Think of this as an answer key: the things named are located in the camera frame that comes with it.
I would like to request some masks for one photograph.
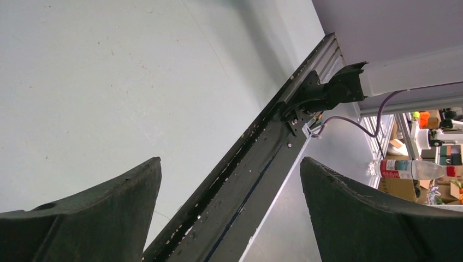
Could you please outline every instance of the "white wall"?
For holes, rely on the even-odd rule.
[[[310,1],[0,3],[0,212],[153,156],[149,241],[324,36]]]
[[[347,64],[382,61],[458,46],[463,43],[462,0],[313,0],[327,33],[335,32]],[[403,93],[391,104],[463,96],[463,85]],[[377,107],[384,96],[367,98],[361,108]]]

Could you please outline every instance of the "green object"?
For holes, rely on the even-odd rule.
[[[418,119],[419,118],[419,112],[413,112],[412,116],[413,116],[413,119],[415,119],[415,120]]]
[[[447,156],[439,156],[439,165],[447,165],[446,159]]]
[[[457,185],[459,188],[463,187],[462,184],[460,182],[458,182],[458,181],[452,180],[451,182],[454,183],[455,185]]]
[[[441,146],[441,156],[447,155],[447,147],[448,146]]]

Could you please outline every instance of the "metal frame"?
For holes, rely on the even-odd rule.
[[[403,133],[403,139],[405,140],[405,146],[407,147],[408,155],[412,160],[419,160],[420,153],[417,148],[417,144],[412,141],[410,135],[410,127],[408,127],[408,122],[405,114],[397,114],[397,120],[399,128]]]
[[[362,126],[364,126],[370,133],[374,133],[376,129],[376,123],[378,119],[377,116],[363,117],[360,119]],[[378,137],[371,138],[367,135],[367,139],[370,145],[370,150],[373,155],[373,159],[383,159],[387,154],[387,148],[389,140],[392,134],[393,123],[395,121],[395,116],[382,116],[381,125]],[[369,186],[373,188],[378,188],[379,186],[379,177],[372,176],[369,182]]]
[[[143,254],[143,261],[239,261],[306,141],[312,116],[281,113],[310,71],[327,76],[341,55],[326,36]]]
[[[403,102],[397,104],[386,105],[383,110],[384,115],[400,114],[412,111],[426,111],[433,110],[436,108],[451,108],[459,107],[463,104],[463,98],[460,96],[432,98],[427,100]],[[360,116],[376,116],[378,114],[379,106],[361,108]]]

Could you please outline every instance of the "bottle cap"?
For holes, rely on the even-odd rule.
[[[456,167],[448,166],[447,167],[447,176],[456,176]]]

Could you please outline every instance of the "water bottle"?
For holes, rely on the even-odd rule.
[[[385,159],[370,162],[370,174],[384,178],[431,180],[446,175],[456,176],[456,168],[422,160]]]

